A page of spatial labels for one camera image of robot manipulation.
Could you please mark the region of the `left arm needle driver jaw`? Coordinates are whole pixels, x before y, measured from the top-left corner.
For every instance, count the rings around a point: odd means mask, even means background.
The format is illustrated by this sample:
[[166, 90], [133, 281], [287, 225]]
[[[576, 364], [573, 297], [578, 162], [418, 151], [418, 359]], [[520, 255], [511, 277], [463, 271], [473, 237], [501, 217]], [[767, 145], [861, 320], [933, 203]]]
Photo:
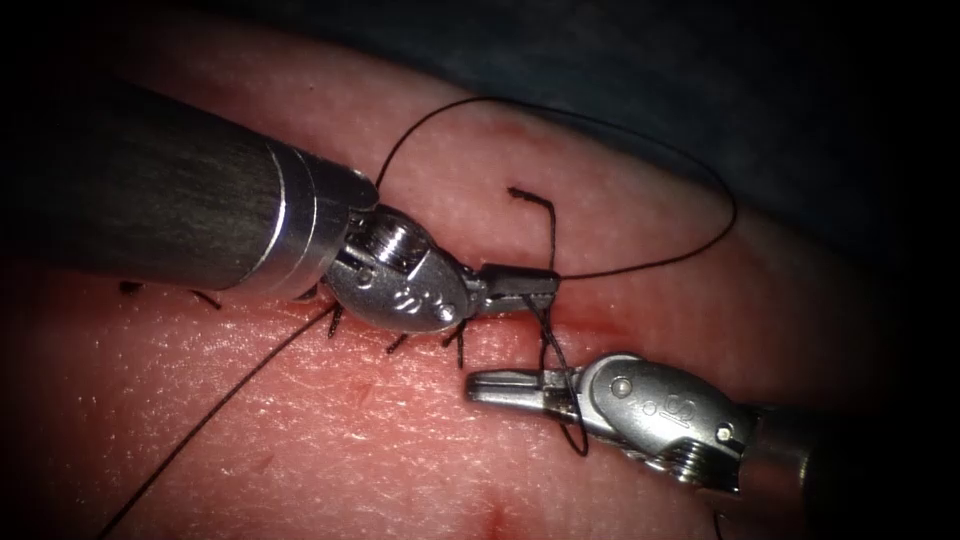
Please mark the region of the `left arm needle driver jaw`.
[[488, 298], [555, 295], [560, 285], [556, 272], [542, 268], [485, 264], [478, 276]]
[[491, 296], [482, 300], [477, 308], [477, 315], [496, 315], [529, 310], [548, 309], [554, 302], [554, 294], [512, 294]]

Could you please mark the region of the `left arm needle driver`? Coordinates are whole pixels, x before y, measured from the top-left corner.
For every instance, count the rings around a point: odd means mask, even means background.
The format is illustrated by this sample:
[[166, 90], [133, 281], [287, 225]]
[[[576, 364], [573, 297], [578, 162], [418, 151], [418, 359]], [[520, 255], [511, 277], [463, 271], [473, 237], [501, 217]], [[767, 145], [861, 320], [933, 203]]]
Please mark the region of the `left arm needle driver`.
[[436, 333], [476, 314], [472, 271], [407, 214], [381, 205], [350, 234], [323, 276], [362, 321], [397, 333]]

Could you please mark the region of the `right arm needle driver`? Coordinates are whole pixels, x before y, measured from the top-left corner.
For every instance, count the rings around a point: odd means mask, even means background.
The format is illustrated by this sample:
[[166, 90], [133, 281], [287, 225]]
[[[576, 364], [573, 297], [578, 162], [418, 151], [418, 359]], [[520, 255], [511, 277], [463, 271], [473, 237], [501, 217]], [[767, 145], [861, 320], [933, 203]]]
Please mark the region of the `right arm needle driver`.
[[633, 353], [605, 354], [578, 378], [585, 424], [681, 483], [736, 494], [754, 417], [700, 377]]

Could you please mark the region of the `right arm needle driver jaw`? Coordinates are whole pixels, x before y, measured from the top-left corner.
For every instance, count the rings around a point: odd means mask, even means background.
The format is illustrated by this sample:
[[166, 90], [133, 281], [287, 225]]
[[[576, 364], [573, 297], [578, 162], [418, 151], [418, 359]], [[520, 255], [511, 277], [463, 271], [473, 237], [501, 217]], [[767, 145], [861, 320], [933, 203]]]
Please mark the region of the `right arm needle driver jaw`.
[[581, 375], [581, 368], [483, 370], [466, 377], [465, 390], [467, 393], [494, 390], [560, 392], [575, 387]]
[[475, 403], [515, 409], [554, 419], [577, 419], [579, 409], [567, 395], [559, 392], [524, 389], [475, 389], [466, 392]]

